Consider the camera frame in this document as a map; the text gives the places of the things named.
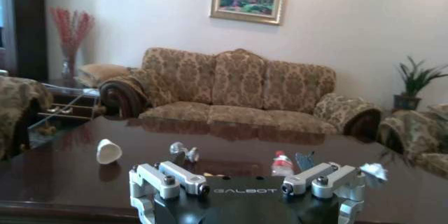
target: white cup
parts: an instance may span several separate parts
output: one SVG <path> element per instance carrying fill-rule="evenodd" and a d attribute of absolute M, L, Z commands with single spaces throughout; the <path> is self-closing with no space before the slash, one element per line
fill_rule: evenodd
<path fill-rule="evenodd" d="M 98 143 L 98 148 L 96 150 L 96 161 L 101 165 L 106 165 L 116 161 L 121 157 L 121 148 L 118 145 L 112 143 L 109 139 L 102 139 Z"/>

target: patterned sofa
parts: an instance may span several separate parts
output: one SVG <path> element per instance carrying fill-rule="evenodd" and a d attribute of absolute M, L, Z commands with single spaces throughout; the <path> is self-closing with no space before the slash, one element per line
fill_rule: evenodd
<path fill-rule="evenodd" d="M 448 178 L 448 105 L 397 111 L 380 123 L 378 141 L 429 172 Z"/>
<path fill-rule="evenodd" d="M 101 84 L 101 100 L 124 118 L 269 125 L 317 134 L 376 133 L 380 110 L 337 95 L 334 71 L 269 61 L 244 49 L 205 55 L 150 48 L 128 76 Z"/>

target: vase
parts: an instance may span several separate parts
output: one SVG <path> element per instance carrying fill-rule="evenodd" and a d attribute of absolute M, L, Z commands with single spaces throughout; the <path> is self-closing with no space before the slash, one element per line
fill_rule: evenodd
<path fill-rule="evenodd" d="M 62 61 L 62 79 L 70 80 L 74 77 L 74 62 L 64 57 Z"/>

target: plant pot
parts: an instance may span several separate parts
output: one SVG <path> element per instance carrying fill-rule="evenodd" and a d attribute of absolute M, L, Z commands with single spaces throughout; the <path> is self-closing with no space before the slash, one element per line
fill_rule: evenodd
<path fill-rule="evenodd" d="M 416 110 L 420 100 L 417 97 L 396 94 L 393 96 L 393 108 L 396 110 Z"/>

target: wooden table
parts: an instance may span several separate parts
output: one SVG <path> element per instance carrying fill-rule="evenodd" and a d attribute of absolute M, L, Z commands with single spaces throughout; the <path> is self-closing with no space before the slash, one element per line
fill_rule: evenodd
<path fill-rule="evenodd" d="M 96 145 L 104 138 L 121 146 L 117 163 L 96 163 Z M 360 166 L 381 163 L 389 181 L 366 189 L 358 223 L 446 223 L 448 180 L 408 166 L 384 146 L 345 136 L 318 137 L 278 132 L 269 127 L 170 120 L 112 121 L 104 117 L 69 132 L 61 139 L 26 151 L 0 164 L 0 222 L 25 217 L 44 223 L 80 220 L 82 223 L 136 223 L 129 206 L 128 170 L 134 164 L 162 161 L 169 145 L 181 141 L 200 149 L 194 173 L 226 175 L 270 174 L 274 151 L 314 151 L 316 162 L 333 161 Z"/>

